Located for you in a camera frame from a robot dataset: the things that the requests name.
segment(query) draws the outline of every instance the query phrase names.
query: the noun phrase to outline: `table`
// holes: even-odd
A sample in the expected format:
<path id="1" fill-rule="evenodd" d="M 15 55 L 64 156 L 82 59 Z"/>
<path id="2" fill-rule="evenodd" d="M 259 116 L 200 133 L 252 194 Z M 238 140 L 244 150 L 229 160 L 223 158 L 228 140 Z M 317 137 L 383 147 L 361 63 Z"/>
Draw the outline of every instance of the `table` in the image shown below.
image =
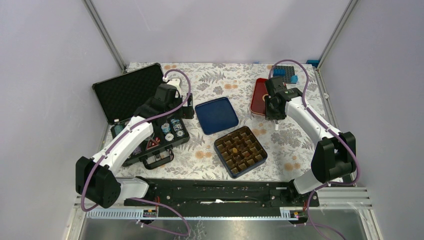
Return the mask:
<path id="1" fill-rule="evenodd" d="M 127 71 L 146 67 L 151 63 L 131 63 Z M 289 88 L 303 90 L 306 76 L 296 64 L 297 84 L 288 84 Z M 163 72 L 169 69 L 180 69 L 191 81 L 193 105 L 228 97 L 239 119 L 238 126 L 205 135 L 200 128 L 197 116 L 184 119 L 190 133 L 189 142 L 173 149 L 175 158 L 152 170 L 147 170 L 141 162 L 129 167 L 121 167 L 117 177 L 142 176 L 144 178 L 167 179 L 210 179 L 232 180 L 214 151 L 216 139 L 242 126 L 248 126 L 262 144 L 268 158 L 265 163 L 237 178 L 238 181 L 290 181 L 310 169 L 315 147 L 307 134 L 290 117 L 279 121 L 279 130 L 274 124 L 265 120 L 265 116 L 253 114 L 250 104 L 256 79 L 268 78 L 271 64 L 238 64 L 238 63 L 161 63 Z M 315 72 L 310 64 L 304 64 L 310 82 L 306 91 L 306 99 L 310 105 L 325 117 Z M 182 94 L 187 92 L 187 83 L 179 73 L 170 73 L 170 77 L 182 79 Z M 107 145 L 112 140 L 110 130 L 105 140 Z"/>

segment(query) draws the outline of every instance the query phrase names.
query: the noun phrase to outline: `blue block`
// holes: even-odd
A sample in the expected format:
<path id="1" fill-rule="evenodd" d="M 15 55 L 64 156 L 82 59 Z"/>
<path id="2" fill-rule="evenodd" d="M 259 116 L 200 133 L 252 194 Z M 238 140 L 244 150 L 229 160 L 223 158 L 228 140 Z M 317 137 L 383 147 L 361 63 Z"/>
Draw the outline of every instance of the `blue block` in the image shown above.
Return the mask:
<path id="1" fill-rule="evenodd" d="M 285 69 L 274 68 L 274 74 L 273 74 L 273 76 L 282 76 L 282 77 L 284 77 L 285 75 L 286 75 L 286 70 Z"/>
<path id="2" fill-rule="evenodd" d="M 297 75 L 293 75 L 293 76 L 291 76 L 291 78 L 290 78 L 290 82 L 291 82 L 292 84 L 297 83 L 297 82 L 298 82 L 298 76 L 297 76 Z"/>
<path id="3" fill-rule="evenodd" d="M 315 68 L 318 68 L 318 64 L 320 64 L 320 60 L 307 60 L 306 64 L 310 64 Z"/>

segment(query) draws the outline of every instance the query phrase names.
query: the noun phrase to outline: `blue lid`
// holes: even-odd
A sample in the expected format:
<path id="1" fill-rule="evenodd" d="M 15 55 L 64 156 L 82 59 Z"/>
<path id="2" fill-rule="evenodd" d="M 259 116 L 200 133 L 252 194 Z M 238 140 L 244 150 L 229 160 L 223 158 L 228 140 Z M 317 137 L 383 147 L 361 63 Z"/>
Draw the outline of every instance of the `blue lid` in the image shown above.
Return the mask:
<path id="1" fill-rule="evenodd" d="M 239 125 L 239 119 L 227 97 L 201 103 L 194 109 L 200 127 L 206 135 L 211 135 Z"/>

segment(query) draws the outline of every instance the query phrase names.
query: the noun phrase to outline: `sticker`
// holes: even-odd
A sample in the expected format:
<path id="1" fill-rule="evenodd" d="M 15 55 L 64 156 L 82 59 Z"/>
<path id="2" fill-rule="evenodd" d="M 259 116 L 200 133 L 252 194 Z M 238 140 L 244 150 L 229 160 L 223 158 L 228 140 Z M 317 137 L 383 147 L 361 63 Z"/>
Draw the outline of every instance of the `sticker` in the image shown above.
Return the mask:
<path id="1" fill-rule="evenodd" d="M 159 146 L 160 142 L 161 142 L 161 139 L 159 137 L 155 137 L 154 141 L 150 139 L 147 143 L 146 150 L 150 150 L 152 148 Z"/>

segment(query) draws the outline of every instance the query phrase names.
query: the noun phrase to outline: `metal pole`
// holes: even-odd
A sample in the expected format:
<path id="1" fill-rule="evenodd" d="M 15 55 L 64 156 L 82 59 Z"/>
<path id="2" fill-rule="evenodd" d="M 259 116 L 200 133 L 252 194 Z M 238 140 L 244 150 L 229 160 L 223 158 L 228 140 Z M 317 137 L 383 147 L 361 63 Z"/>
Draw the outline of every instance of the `metal pole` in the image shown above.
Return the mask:
<path id="1" fill-rule="evenodd" d="M 352 11 L 354 10 L 355 6 L 359 0 L 350 0 L 349 4 L 347 5 L 346 9 L 343 12 L 343 15 L 340 18 L 340 21 L 338 22 L 337 26 L 334 29 L 334 32 L 332 33 L 327 45 L 324 48 L 324 51 L 322 52 L 321 56 L 319 57 L 319 64 L 317 69 L 319 70 L 321 66 L 323 65 L 325 59 L 327 58 L 331 48 L 333 47 L 337 37 L 339 36 L 340 32 L 342 31 L 343 27 L 345 26 L 346 22 L 348 21 L 349 16 L 351 15 Z"/>
<path id="2" fill-rule="evenodd" d="M 114 42 L 111 39 L 111 36 L 109 35 L 108 31 L 106 30 L 105 25 L 103 24 L 102 19 L 99 16 L 99 13 L 96 10 L 96 7 L 93 4 L 92 0 L 82 0 L 85 4 L 85 7 L 88 10 L 88 13 L 91 15 L 95 25 L 97 26 L 98 30 L 100 31 L 101 37 L 104 39 L 104 42 L 106 43 L 107 47 L 110 50 L 110 53 L 112 54 L 113 58 L 116 61 L 116 64 L 118 64 L 119 68 L 122 70 L 122 72 L 126 69 L 126 64 L 124 60 L 122 59 L 117 47 L 115 46 Z"/>

